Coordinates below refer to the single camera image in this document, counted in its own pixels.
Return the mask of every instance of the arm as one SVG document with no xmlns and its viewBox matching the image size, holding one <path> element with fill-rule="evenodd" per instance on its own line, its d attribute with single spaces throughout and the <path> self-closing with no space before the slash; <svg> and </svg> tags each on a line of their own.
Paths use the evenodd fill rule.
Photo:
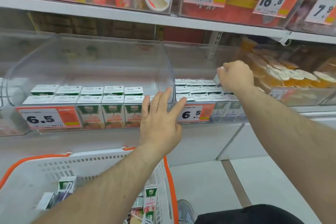
<svg viewBox="0 0 336 224">
<path fill-rule="evenodd" d="M 242 61 L 217 69 L 241 102 L 258 140 L 323 224 L 336 218 L 336 130 L 294 112 L 253 83 Z"/>
<path fill-rule="evenodd" d="M 186 99 L 181 99 L 167 113 L 170 93 L 171 89 L 167 89 L 164 94 L 156 94 L 149 112 L 149 96 L 145 97 L 140 144 L 132 153 L 57 204 L 34 224 L 123 223 L 156 165 L 181 140 L 182 129 L 176 119 Z"/>
</svg>

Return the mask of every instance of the shopping basket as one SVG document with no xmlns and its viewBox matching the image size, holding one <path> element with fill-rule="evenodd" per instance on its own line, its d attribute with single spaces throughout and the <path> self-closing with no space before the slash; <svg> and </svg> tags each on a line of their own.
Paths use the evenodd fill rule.
<svg viewBox="0 0 336 224">
<path fill-rule="evenodd" d="M 132 150 L 123 148 L 42 155 L 18 161 L 0 181 L 0 223 L 31 223 L 43 213 L 35 209 L 43 193 L 56 191 L 59 179 L 78 175 L 82 181 L 90 181 Z M 155 179 L 158 187 L 154 223 L 178 224 L 175 188 L 166 157 L 155 167 L 151 178 Z"/>
</svg>

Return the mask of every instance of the floor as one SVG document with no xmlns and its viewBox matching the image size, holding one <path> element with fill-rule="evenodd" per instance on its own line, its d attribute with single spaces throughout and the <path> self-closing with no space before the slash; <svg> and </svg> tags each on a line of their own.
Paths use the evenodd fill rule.
<svg viewBox="0 0 336 224">
<path fill-rule="evenodd" d="M 268 156 L 225 160 L 223 163 L 202 162 L 171 167 L 170 170 L 177 199 L 188 200 L 195 216 L 251 204 L 270 204 L 287 210 L 305 224 L 321 224 Z"/>
</svg>

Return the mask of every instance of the gray sneaker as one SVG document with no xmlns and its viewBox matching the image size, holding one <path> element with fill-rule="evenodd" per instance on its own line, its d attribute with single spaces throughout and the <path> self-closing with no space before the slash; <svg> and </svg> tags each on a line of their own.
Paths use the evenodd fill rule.
<svg viewBox="0 0 336 224">
<path fill-rule="evenodd" d="M 179 224 L 194 224 L 194 211 L 191 204 L 184 199 L 177 201 Z"/>
</svg>

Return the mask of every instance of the forearm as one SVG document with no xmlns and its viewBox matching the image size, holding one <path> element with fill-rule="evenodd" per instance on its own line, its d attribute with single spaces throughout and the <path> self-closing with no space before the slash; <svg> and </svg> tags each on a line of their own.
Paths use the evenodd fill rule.
<svg viewBox="0 0 336 224">
<path fill-rule="evenodd" d="M 303 117 L 254 86 L 236 94 L 267 153 L 322 223 L 333 223 L 335 130 Z"/>
<path fill-rule="evenodd" d="M 138 146 L 89 184 L 57 204 L 34 224 L 123 223 L 139 192 L 161 160 Z"/>
</svg>

